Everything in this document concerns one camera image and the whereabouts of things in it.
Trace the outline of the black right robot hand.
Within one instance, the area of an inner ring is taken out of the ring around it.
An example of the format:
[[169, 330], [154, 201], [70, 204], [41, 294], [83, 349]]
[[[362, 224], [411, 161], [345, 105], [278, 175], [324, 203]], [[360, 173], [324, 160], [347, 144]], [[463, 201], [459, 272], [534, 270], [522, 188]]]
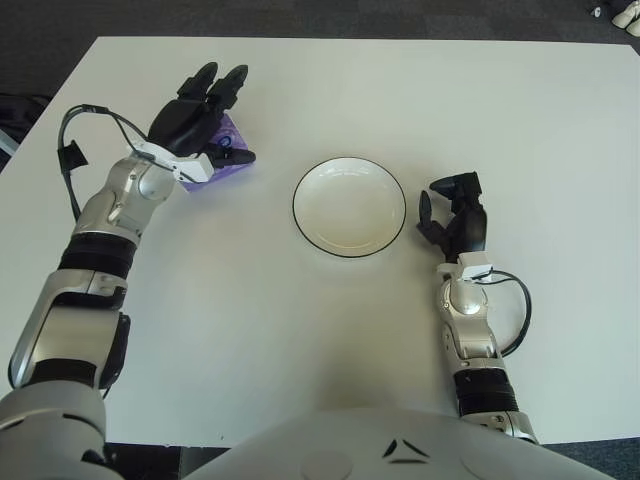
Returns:
[[432, 219], [429, 194], [423, 190], [419, 198], [418, 231], [431, 244], [440, 248], [445, 260], [454, 263], [461, 253], [484, 251], [487, 214], [480, 202], [482, 189], [476, 172], [445, 177], [432, 182], [429, 189], [450, 202], [450, 222], [443, 226]]

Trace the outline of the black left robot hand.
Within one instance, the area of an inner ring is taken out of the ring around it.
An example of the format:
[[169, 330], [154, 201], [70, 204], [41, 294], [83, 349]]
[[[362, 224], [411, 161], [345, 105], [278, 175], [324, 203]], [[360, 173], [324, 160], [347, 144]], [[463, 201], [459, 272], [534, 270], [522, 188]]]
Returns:
[[209, 62], [187, 78], [152, 122], [147, 140], [179, 158], [204, 154], [215, 168], [251, 164], [254, 152], [211, 142], [237, 101], [248, 67], [239, 65], [220, 79], [217, 70], [218, 64]]

